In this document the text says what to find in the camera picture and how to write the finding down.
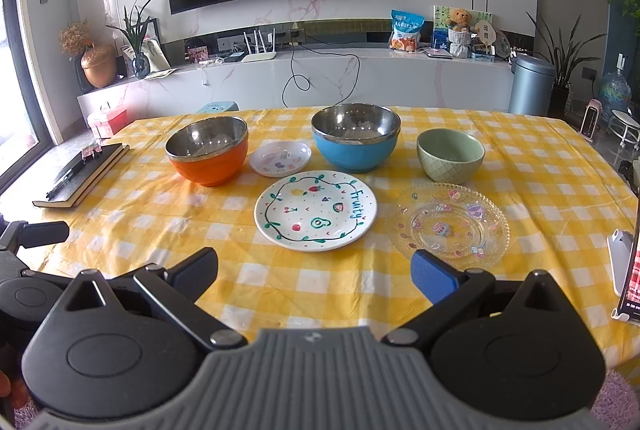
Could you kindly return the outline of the clear glass beaded plate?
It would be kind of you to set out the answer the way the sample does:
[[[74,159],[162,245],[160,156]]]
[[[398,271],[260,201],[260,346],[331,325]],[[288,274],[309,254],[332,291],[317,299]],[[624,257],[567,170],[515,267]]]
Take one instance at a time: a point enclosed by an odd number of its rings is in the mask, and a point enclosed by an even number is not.
[[[402,192],[390,206],[386,228],[406,258],[423,249],[459,271],[492,268],[510,245],[504,213],[483,194],[449,183]]]

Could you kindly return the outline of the green ceramic bowl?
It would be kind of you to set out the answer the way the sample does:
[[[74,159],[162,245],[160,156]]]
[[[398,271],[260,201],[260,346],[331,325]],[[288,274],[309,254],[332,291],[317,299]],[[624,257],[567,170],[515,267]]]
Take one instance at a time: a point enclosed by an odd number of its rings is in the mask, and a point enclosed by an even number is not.
[[[473,135],[452,129],[430,129],[416,138],[416,154],[434,182],[463,184],[482,165],[486,150]]]

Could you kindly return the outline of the orange steel bowl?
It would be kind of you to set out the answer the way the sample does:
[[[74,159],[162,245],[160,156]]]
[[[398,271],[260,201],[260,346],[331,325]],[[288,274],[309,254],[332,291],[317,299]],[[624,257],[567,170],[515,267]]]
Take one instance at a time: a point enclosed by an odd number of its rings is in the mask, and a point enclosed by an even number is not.
[[[165,153],[176,171],[201,186],[229,182],[248,153],[248,125],[239,117],[211,116],[173,133]]]

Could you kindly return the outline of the white fruity ceramic plate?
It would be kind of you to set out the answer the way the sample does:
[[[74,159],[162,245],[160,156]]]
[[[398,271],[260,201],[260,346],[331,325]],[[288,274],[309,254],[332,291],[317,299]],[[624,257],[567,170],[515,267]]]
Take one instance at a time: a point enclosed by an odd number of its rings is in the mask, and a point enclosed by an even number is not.
[[[298,172],[267,187],[256,200],[254,221],[280,247],[323,252],[360,239],[377,214],[378,201],[365,182],[318,170]]]

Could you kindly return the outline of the small white sticker plate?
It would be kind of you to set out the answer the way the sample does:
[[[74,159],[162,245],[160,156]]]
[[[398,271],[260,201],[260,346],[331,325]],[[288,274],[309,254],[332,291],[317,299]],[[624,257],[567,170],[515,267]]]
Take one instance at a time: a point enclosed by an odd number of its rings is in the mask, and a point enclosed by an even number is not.
[[[261,176],[281,179],[302,171],[311,155],[310,147],[303,142],[272,142],[260,146],[250,155],[250,166]]]

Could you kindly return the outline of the blue steel bowl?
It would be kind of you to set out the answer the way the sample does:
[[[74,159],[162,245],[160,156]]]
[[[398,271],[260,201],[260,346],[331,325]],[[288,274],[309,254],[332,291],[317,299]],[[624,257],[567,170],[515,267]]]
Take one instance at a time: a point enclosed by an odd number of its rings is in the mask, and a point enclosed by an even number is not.
[[[393,153],[400,130],[396,112],[371,104],[337,104],[311,118],[318,151],[346,172],[368,172],[380,166]]]

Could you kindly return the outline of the black notebook with pen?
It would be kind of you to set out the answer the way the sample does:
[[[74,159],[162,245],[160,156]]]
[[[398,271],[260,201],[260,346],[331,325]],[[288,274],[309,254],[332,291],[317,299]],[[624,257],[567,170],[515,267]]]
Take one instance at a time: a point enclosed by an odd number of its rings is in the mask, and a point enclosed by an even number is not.
[[[126,143],[85,146],[58,172],[50,190],[32,204],[37,208],[67,209],[77,206],[90,190],[129,150]]]

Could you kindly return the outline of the yellow checkered tablecloth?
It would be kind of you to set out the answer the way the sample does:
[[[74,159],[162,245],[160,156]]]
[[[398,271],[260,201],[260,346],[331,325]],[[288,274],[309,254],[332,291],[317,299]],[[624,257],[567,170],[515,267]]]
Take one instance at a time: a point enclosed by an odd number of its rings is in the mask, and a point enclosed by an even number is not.
[[[442,108],[399,109],[398,144],[385,164],[364,176],[388,205],[425,181],[416,137],[431,128],[459,129],[480,139],[486,157],[471,187],[506,215],[511,240],[495,267],[520,280],[550,271],[603,351],[617,366],[639,353],[637,327],[612,319],[616,295],[606,240],[634,226],[637,201],[610,165],[559,120]],[[164,150],[190,116],[138,120],[119,133],[124,159],[74,211],[64,244],[48,249],[40,271],[72,276],[84,268],[118,275],[144,262],[171,266],[213,247],[220,260],[214,286],[200,299],[210,314],[253,337],[264,328],[367,325],[384,334],[422,311],[408,260],[378,216],[358,242],[323,254],[273,245],[253,219],[266,178],[244,167],[230,183],[200,187],[175,172]]]

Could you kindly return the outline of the white tv cabinet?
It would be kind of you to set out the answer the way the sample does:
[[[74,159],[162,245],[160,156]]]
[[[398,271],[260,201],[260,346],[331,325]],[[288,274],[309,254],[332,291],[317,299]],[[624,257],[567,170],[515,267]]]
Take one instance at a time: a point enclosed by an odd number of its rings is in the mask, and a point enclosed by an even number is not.
[[[273,60],[189,65],[163,78],[128,78],[77,101],[84,116],[122,106],[131,119],[193,114],[221,101],[234,101],[242,110],[358,102],[503,112],[512,81],[505,62],[299,46]]]

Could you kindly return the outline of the white round stool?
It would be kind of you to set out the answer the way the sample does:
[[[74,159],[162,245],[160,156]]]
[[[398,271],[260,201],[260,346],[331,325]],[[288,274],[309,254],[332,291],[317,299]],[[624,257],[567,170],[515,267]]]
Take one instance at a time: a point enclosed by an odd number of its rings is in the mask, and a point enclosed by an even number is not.
[[[613,109],[605,129],[620,140],[620,147],[629,145],[633,150],[639,149],[640,124],[628,112]]]

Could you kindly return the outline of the copper round vase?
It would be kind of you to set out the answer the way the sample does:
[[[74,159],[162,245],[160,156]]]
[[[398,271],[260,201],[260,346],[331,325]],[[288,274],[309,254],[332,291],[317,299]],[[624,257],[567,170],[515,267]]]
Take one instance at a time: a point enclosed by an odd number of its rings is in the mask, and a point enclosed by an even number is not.
[[[101,44],[88,49],[80,60],[89,83],[96,89],[109,86],[116,79],[117,65],[114,46]]]

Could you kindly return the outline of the white wifi router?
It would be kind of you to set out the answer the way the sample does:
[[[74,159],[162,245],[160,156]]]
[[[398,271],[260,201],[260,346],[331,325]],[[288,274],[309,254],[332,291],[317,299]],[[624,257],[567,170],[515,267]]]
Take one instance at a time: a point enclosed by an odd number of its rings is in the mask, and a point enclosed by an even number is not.
[[[277,55],[276,40],[272,30],[270,34],[263,34],[260,29],[254,29],[250,34],[243,32],[246,52],[242,59],[243,63],[261,62],[262,60],[273,60]]]

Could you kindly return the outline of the blue water jug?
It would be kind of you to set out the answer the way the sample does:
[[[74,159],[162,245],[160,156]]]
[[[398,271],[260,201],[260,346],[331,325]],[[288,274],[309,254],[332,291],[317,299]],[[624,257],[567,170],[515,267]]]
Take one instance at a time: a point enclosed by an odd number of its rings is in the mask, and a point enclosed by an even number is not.
[[[618,54],[615,69],[602,77],[599,101],[602,105],[600,123],[606,126],[613,117],[614,110],[626,112],[631,99],[631,87],[628,84],[624,69],[626,56]]]

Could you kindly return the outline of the blue snack bag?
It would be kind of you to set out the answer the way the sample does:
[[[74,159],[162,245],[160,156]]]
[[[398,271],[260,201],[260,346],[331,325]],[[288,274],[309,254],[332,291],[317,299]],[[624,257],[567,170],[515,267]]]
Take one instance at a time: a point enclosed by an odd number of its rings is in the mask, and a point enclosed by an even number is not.
[[[405,11],[390,12],[392,33],[390,34],[390,48],[394,51],[414,53],[419,49],[421,29],[425,18],[422,15]]]

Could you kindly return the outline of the brown teddy bear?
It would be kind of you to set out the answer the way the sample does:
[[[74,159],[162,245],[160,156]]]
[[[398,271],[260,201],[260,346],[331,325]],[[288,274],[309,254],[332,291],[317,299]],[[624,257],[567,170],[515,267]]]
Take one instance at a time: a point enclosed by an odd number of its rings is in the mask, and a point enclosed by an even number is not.
[[[472,30],[472,14],[465,8],[452,8],[449,11],[448,27],[454,31],[470,32]]]

